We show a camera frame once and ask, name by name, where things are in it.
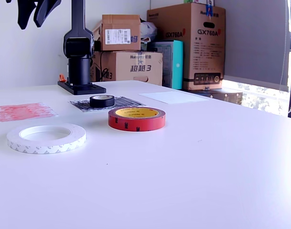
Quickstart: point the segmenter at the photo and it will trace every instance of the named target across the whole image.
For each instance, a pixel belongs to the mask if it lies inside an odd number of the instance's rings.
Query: teal box
[[[148,51],[163,54],[162,85],[183,88],[183,42],[157,41],[148,43]]]

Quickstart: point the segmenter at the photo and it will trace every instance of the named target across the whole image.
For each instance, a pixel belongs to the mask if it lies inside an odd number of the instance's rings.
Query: tape roll
[[[93,108],[104,108],[115,105],[115,97],[112,95],[95,95],[90,97],[90,106]]]
[[[150,107],[124,107],[109,111],[110,127],[124,131],[158,130],[165,125],[165,112]]]
[[[66,135],[55,140],[27,140],[27,136],[46,132]],[[27,154],[55,154],[81,147],[86,141],[84,128],[74,124],[18,127],[7,134],[10,148]]]

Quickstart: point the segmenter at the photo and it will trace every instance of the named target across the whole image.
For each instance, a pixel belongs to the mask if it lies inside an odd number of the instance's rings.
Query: white card
[[[130,29],[105,30],[105,44],[130,44]]]
[[[148,97],[150,99],[158,100],[166,104],[182,104],[207,101],[207,99],[204,99],[202,97],[181,92],[157,92],[140,95]]]

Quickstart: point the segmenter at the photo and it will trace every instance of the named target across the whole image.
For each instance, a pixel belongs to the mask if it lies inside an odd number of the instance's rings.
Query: white double-sided tape
[[[66,137],[48,140],[31,141],[26,136],[40,132],[59,132]],[[10,148],[27,154],[55,154],[81,147],[86,141],[84,128],[74,124],[41,125],[29,128],[18,127],[7,134],[7,144]]]

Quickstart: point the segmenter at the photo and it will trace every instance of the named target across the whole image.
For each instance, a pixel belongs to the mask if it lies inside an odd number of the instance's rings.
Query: white table
[[[0,229],[291,229],[291,119],[208,98],[164,104],[171,89],[98,83],[166,112],[166,127],[123,132],[107,111],[58,86],[0,91],[0,105],[43,102],[59,116],[0,123]],[[6,145],[20,125],[73,123],[80,149],[29,155]]]

